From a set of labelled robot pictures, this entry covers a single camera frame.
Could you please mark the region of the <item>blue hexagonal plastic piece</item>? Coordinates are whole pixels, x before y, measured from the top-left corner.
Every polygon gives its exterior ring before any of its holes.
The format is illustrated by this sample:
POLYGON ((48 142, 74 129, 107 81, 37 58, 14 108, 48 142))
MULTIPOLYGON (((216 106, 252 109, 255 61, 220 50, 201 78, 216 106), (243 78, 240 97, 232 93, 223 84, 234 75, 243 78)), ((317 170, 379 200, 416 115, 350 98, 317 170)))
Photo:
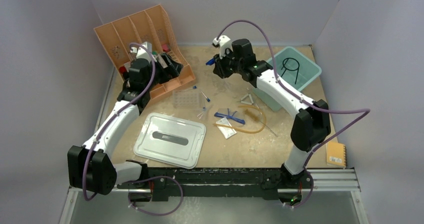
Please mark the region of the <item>blue hexagonal plastic piece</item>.
POLYGON ((208 61, 205 63, 205 65, 206 65, 206 66, 212 66, 212 65, 214 65, 215 63, 216 63, 215 59, 214 59, 214 58, 212 58, 212 59, 208 60, 208 61))

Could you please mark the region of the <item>brown test tube brush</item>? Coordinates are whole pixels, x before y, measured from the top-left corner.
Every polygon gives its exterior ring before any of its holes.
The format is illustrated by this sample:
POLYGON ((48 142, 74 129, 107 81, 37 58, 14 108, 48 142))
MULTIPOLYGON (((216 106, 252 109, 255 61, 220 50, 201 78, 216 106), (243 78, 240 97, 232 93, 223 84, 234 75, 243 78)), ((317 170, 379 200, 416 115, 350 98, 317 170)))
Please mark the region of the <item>brown test tube brush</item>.
POLYGON ((268 131, 270 131, 270 133, 272 135, 274 135, 275 137, 278 137, 278 135, 270 127, 268 127, 267 117, 264 114, 262 109, 260 109, 257 106, 254 106, 254 105, 247 105, 247 104, 242 104, 242 105, 239 105, 238 107, 242 108, 242 112, 245 116, 252 119, 252 121, 254 121, 255 123, 261 124, 259 129, 257 129, 257 130, 247 130, 247 131, 245 131, 245 133, 258 134, 258 133, 262 132, 264 129, 268 129, 268 131))

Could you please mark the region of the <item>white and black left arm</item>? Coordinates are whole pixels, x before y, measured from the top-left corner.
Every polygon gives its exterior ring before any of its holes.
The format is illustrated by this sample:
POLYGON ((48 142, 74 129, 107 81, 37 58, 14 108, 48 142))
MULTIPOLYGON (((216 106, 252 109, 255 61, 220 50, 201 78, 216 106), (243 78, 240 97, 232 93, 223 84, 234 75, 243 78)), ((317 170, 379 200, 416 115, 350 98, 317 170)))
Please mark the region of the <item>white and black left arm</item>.
POLYGON ((82 190, 86 201, 97 194, 107 195, 122 183, 130 182, 138 189, 148 185, 146 164, 134 160, 113 164, 111 156, 127 128, 147 107, 152 88, 178 77, 182 70, 182 64, 173 60, 163 68, 158 58, 150 51, 140 51, 136 55, 112 112, 84 144, 69 149, 69 183, 82 190))

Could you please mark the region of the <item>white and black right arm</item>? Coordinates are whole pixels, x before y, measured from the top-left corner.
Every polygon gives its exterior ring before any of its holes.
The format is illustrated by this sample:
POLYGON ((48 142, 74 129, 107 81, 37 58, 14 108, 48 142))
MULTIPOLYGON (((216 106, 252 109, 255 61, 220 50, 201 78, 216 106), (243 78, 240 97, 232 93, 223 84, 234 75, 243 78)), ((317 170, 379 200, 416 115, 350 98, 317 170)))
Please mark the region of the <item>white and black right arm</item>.
POLYGON ((219 49, 219 53, 208 62, 215 65, 214 74, 222 79, 232 74, 241 75, 244 81, 271 96, 293 118, 290 132, 293 147, 281 166, 280 180, 284 186, 294 187, 305 172, 312 149, 331 133, 328 104, 322 99, 315 101, 303 95, 287 84, 275 67, 264 60, 257 60, 248 39, 232 41, 222 35, 212 41, 212 46, 219 49))

